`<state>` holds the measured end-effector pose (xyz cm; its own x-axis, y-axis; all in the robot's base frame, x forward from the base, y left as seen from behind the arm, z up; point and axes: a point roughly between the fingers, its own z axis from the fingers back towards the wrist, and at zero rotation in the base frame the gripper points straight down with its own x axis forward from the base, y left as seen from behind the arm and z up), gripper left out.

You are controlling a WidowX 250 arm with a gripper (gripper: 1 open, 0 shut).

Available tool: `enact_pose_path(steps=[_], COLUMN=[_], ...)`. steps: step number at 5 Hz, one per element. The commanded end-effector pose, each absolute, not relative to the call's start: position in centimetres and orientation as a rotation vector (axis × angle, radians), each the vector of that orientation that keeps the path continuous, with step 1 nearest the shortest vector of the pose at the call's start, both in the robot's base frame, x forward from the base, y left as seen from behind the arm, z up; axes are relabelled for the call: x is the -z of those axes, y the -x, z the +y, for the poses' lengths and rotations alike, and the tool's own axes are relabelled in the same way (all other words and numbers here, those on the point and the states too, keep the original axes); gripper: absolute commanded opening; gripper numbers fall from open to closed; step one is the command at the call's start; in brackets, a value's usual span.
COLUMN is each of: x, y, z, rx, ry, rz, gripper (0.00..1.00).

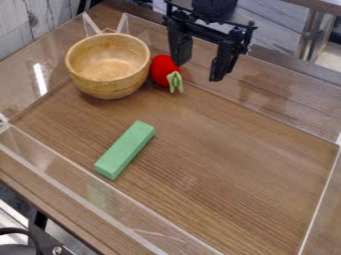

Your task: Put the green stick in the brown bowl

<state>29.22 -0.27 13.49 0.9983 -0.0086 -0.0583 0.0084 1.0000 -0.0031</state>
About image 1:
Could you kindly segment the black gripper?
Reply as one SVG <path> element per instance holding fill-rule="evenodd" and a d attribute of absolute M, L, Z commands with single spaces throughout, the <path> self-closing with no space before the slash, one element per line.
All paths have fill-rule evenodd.
<path fill-rule="evenodd" d="M 235 12 L 238 0 L 165 0 L 169 56 L 181 66 L 191 58 L 192 38 L 218 44 L 208 80 L 218 82 L 234 68 L 238 52 L 246 54 L 255 22 Z"/>

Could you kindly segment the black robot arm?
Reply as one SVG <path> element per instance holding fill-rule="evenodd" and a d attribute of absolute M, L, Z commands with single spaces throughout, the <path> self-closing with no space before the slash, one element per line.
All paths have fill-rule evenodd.
<path fill-rule="evenodd" d="M 181 66 L 191 59 L 192 37 L 216 45 L 208 80 L 218 82 L 232 71 L 238 56 L 246 55 L 255 22 L 235 14 L 238 0 L 164 0 L 169 56 Z"/>

